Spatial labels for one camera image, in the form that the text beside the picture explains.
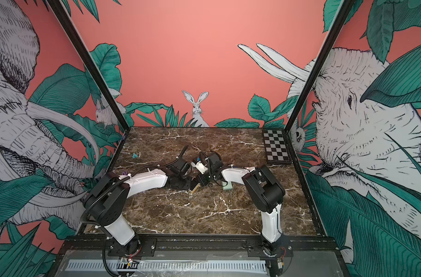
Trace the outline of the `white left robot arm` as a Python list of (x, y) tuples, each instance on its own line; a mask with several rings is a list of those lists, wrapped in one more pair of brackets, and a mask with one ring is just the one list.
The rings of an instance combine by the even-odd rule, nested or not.
[(136, 174), (117, 175), (107, 173), (90, 191), (83, 201), (85, 211), (81, 221), (89, 218), (122, 246), (128, 245), (135, 237), (133, 228), (123, 216), (123, 209), (128, 198), (151, 189), (163, 188), (171, 180), (179, 182), (181, 190), (190, 187), (187, 173), (190, 163), (181, 157), (165, 166), (146, 166)]

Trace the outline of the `tan ring box base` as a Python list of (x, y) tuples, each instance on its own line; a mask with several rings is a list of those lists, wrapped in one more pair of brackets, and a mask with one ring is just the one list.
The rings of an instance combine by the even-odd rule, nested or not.
[(199, 187), (201, 186), (200, 183), (196, 183), (194, 185), (191, 186), (191, 192), (195, 192)]

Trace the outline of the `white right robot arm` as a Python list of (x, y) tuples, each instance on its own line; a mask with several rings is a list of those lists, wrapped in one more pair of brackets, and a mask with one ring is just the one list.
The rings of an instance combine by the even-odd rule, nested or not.
[(283, 236), (280, 211), (285, 190), (267, 165), (224, 165), (221, 156), (216, 152), (209, 157), (204, 155), (194, 159), (191, 165), (205, 180), (244, 185), (254, 205), (261, 212), (263, 239), (273, 244)]

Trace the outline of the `mint green box lid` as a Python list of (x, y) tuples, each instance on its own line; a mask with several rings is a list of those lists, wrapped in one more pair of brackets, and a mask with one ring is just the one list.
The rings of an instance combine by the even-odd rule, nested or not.
[(222, 182), (223, 190), (231, 190), (233, 189), (232, 182)]

